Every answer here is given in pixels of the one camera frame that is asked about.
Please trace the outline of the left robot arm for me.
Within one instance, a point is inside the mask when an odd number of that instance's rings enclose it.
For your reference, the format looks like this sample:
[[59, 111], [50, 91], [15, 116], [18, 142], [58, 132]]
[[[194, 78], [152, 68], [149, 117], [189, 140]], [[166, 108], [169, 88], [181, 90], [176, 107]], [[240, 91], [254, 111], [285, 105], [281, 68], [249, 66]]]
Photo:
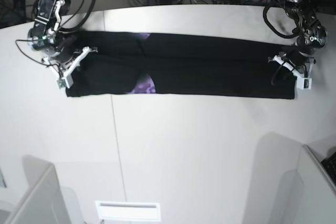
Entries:
[[[272, 7], [281, 7], [286, 15], [292, 19], [296, 27], [292, 34], [285, 35], [279, 32], [268, 20], [268, 11]], [[322, 49], [327, 43], [327, 31], [318, 20], [310, 0], [274, 0], [268, 3], [263, 10], [265, 24], [279, 37], [296, 39], [296, 42], [284, 49], [277, 58], [280, 66], [274, 73], [271, 83], [274, 86], [281, 69], [288, 68], [290, 73], [298, 73], [307, 78], [309, 71], [316, 60], [313, 54]]]

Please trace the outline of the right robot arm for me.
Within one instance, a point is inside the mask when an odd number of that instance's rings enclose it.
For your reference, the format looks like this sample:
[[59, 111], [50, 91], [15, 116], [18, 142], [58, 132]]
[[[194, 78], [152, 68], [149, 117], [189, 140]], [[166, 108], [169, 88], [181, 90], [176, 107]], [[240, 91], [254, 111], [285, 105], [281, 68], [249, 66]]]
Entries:
[[37, 64], [51, 68], [56, 75], [62, 78], [66, 64], [72, 61], [74, 53], [71, 51], [71, 44], [76, 39], [74, 36], [68, 36], [79, 30], [89, 18], [96, 0], [91, 0], [89, 9], [77, 25], [71, 28], [65, 28], [66, 22], [62, 22], [62, 17], [70, 10], [71, 0], [39, 0], [37, 5], [37, 15], [34, 19], [34, 26], [29, 30], [26, 40], [17, 39], [15, 44], [26, 42], [34, 51], [42, 51], [45, 58], [40, 61], [27, 56], [28, 59]]

